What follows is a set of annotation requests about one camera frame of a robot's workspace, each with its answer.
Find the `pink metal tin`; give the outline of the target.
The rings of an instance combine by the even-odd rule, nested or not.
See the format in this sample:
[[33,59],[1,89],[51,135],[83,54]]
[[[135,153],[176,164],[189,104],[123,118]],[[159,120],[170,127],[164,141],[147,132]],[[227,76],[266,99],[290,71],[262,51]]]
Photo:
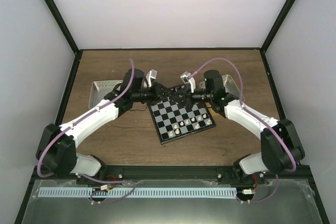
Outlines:
[[122,82],[122,80],[94,81],[91,86],[88,108],[92,109],[96,106],[107,93],[111,92],[117,84]]

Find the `black frame post right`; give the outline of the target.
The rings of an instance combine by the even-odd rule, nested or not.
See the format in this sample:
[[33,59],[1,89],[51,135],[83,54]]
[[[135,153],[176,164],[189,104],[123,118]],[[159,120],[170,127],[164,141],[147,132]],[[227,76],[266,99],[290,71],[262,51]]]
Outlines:
[[286,0],[283,4],[275,22],[273,23],[264,43],[262,44],[261,50],[262,52],[266,52],[268,48],[270,47],[272,41],[274,40],[276,34],[278,33],[281,25],[285,21],[287,15],[291,11],[291,8],[293,7],[296,0]]

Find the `black frame post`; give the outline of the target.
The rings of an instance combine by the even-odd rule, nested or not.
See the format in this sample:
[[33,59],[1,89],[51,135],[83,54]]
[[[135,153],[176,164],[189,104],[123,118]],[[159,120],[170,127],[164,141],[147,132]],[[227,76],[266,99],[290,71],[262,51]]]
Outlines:
[[45,4],[47,5],[50,13],[52,14],[55,22],[57,23],[58,27],[60,28],[65,40],[67,41],[68,45],[70,46],[72,52],[77,55],[79,52],[79,48],[66,24],[64,21],[56,3],[54,0],[44,0]]
[[261,50],[262,52],[266,52],[268,48],[270,47],[272,41],[274,40],[276,34],[278,33],[281,25],[285,21],[287,15],[291,11],[291,8],[293,7],[296,0],[286,0],[283,4],[275,22],[273,23],[264,43],[262,44]]

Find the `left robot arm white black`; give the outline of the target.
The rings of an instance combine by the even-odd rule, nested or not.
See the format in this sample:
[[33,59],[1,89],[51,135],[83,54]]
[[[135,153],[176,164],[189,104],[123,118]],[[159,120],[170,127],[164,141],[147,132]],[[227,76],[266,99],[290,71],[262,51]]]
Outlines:
[[134,103],[158,99],[162,93],[155,82],[156,76],[155,70],[144,74],[132,68],[125,74],[120,89],[107,93],[89,111],[60,126],[46,126],[36,153],[38,175],[64,178],[69,174],[83,174],[95,184],[102,184],[107,178],[103,162],[93,155],[77,153],[77,148],[97,129],[130,111]]

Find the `black frame post left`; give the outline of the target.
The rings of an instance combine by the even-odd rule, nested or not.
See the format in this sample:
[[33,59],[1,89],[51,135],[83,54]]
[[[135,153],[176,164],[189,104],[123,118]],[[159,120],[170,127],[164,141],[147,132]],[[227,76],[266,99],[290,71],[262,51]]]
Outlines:
[[60,28],[65,40],[67,41],[68,45],[70,46],[72,52],[77,55],[79,52],[79,48],[66,24],[64,21],[56,3],[54,0],[44,0],[45,4],[47,5],[50,13],[52,14],[55,22],[57,23],[58,27]]

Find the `black frame back rail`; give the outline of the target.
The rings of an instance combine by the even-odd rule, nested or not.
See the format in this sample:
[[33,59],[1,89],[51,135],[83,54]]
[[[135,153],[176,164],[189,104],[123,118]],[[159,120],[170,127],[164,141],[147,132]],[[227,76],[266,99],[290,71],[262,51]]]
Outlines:
[[186,48],[89,48],[89,49],[80,49],[80,51],[196,51],[196,50],[205,50],[205,51],[213,51],[213,50],[258,50],[260,51],[260,47],[186,47]]

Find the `black white chess board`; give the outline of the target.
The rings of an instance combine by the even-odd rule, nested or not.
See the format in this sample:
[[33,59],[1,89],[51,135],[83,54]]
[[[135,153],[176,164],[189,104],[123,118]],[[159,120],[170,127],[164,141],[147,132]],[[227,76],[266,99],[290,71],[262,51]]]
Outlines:
[[[149,104],[148,108],[162,145],[216,126],[210,111],[201,103],[187,108],[168,97],[158,103]],[[212,121],[210,125],[206,124],[208,119]],[[195,124],[200,126],[198,130],[194,129]],[[180,130],[180,134],[175,134],[176,129]],[[172,138],[168,135],[170,131],[175,134]]]

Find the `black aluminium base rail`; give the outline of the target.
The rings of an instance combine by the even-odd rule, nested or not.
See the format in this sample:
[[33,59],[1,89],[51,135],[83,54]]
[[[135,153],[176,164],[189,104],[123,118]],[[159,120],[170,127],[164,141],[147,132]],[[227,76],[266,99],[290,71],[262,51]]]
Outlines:
[[130,166],[107,165],[103,172],[94,178],[98,180],[211,180],[223,185],[249,185],[253,182],[263,184],[274,179],[272,172],[255,172],[242,175],[233,166]]

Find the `orange metal tin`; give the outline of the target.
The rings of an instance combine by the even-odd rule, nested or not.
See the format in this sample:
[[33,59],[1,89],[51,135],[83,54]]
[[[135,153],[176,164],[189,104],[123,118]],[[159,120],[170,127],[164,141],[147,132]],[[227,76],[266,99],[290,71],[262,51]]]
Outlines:
[[241,91],[233,78],[221,75],[217,70],[209,70],[204,73],[201,101],[217,104],[228,104],[239,100]]

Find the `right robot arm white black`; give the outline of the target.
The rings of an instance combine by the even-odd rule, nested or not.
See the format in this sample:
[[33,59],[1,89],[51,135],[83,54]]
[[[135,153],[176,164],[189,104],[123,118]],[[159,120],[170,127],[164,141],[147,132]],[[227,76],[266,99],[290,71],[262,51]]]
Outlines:
[[226,82],[217,70],[204,73],[204,85],[197,88],[191,73],[181,75],[187,90],[183,94],[185,105],[208,103],[222,117],[232,120],[253,133],[261,144],[261,151],[246,155],[234,162],[233,177],[244,184],[258,172],[279,174],[296,169],[305,157],[305,151],[294,124],[263,115],[243,102],[235,82]]

